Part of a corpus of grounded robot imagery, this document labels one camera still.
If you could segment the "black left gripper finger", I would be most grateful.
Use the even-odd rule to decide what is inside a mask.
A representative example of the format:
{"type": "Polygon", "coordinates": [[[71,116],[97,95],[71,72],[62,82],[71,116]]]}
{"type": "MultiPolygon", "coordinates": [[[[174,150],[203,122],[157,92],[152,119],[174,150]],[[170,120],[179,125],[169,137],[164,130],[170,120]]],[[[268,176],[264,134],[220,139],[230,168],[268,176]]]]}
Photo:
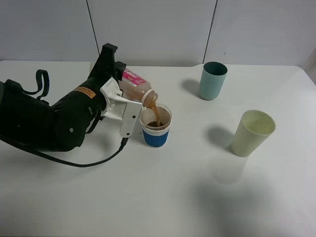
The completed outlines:
{"type": "Polygon", "coordinates": [[[113,78],[116,82],[121,81],[125,68],[125,63],[122,63],[120,61],[115,62],[114,60],[110,61],[108,64],[109,78],[113,78]]]}
{"type": "Polygon", "coordinates": [[[88,83],[103,85],[110,78],[118,81],[115,62],[115,52],[117,49],[117,46],[110,43],[106,43],[102,46],[100,55],[88,76],[88,83]]]}

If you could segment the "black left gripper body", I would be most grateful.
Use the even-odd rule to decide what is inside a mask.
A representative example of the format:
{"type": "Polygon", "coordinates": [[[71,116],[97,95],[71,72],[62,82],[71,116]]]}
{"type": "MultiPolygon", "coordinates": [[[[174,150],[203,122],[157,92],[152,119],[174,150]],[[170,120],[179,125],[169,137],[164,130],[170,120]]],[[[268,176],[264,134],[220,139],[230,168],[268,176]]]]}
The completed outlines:
{"type": "Polygon", "coordinates": [[[101,87],[111,78],[110,74],[93,74],[86,81],[55,103],[52,108],[59,117],[78,122],[80,129],[91,133],[100,120],[107,102],[101,87]]]}

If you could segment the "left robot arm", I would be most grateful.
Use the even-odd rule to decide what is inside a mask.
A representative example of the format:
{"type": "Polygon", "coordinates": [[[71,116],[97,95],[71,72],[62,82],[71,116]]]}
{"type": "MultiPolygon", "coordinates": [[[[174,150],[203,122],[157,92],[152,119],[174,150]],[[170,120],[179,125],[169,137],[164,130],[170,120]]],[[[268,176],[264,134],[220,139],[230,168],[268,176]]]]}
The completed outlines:
{"type": "Polygon", "coordinates": [[[101,87],[122,79],[126,65],[115,61],[117,46],[103,45],[88,79],[54,105],[42,100],[49,92],[49,75],[37,70],[38,92],[26,91],[8,79],[0,84],[0,137],[37,151],[67,152],[81,146],[109,104],[101,87]]]}

